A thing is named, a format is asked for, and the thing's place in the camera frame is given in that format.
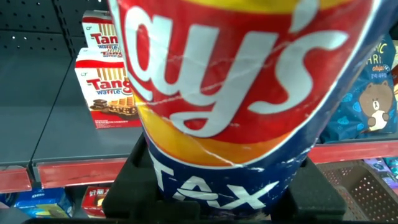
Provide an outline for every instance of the store shelf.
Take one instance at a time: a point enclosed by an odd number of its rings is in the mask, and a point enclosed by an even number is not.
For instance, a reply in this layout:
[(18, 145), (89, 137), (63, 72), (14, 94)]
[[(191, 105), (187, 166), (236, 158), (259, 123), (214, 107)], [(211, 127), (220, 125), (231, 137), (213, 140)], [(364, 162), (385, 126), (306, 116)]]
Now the store shelf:
[(142, 128), (95, 129), (74, 66), (32, 158), (44, 188), (112, 182), (142, 133)]
[(0, 32), (0, 193), (31, 189), (27, 166), (71, 62), (61, 55), (25, 54), (20, 46), (20, 52), (10, 50), (8, 35), (19, 37)]

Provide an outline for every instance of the yellow stripe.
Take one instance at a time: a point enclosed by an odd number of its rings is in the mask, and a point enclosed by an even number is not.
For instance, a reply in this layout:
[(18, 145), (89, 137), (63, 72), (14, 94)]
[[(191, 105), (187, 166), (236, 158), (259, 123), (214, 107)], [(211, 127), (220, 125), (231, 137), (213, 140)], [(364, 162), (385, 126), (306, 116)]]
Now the yellow stripe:
[(134, 93), (133, 95), (141, 121), (156, 145), (168, 155), (191, 164), (230, 166), (231, 163), (249, 162), (264, 155), (290, 135), (287, 132), (268, 141), (248, 144), (189, 136), (175, 129), (168, 119), (154, 113), (144, 101)]
[(99, 68), (97, 68), (97, 74), (98, 74), (98, 78), (101, 78), (101, 70)]
[(106, 70), (105, 70), (105, 68), (102, 68), (102, 78), (103, 78), (103, 80), (108, 80), (107, 77), (106, 77)]
[[(205, 6), (241, 12), (290, 14), (300, 0), (184, 0)], [(354, 0), (319, 0), (320, 9), (329, 9)]]
[(108, 31), (106, 29), (106, 24), (102, 24), (103, 29), (104, 29), (104, 35), (108, 35)]

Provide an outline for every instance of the gray metal shelf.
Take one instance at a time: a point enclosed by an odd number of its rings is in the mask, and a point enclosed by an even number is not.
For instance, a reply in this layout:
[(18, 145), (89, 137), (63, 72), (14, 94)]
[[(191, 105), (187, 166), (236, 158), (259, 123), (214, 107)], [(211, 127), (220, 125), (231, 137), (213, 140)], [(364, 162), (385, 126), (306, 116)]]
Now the gray metal shelf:
[(32, 158), (40, 162), (127, 157), (142, 128), (95, 129), (73, 62)]
[(0, 166), (26, 166), (70, 65), (69, 57), (0, 55)]

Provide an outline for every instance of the lay's chip canister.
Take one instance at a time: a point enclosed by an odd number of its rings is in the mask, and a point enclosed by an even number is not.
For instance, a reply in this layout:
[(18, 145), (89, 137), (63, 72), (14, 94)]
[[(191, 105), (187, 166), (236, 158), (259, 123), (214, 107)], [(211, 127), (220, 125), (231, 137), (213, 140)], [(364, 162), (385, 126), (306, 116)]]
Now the lay's chip canister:
[(398, 5), (108, 2), (164, 197), (237, 217), (269, 213)]

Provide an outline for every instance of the snack box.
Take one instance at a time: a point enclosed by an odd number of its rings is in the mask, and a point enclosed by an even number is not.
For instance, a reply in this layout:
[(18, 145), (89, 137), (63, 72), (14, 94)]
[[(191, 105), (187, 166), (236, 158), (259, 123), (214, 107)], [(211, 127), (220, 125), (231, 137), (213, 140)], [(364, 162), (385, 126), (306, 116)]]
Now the snack box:
[(96, 128), (141, 125), (122, 57), (81, 49), (75, 71)]
[(33, 218), (73, 216), (73, 203), (64, 188), (33, 189), (30, 192), (21, 192), (14, 207)]
[(109, 187), (87, 187), (81, 208), (90, 218), (105, 218), (102, 202), (109, 191)]
[(89, 48), (120, 52), (118, 37), (108, 11), (86, 11), (82, 25)]
[(395, 175), (391, 172), (383, 159), (364, 159), (364, 162), (376, 170), (385, 183), (390, 186), (390, 188), (398, 188), (398, 180), (395, 178)]
[(9, 208), (14, 203), (16, 193), (0, 194), (0, 208)]

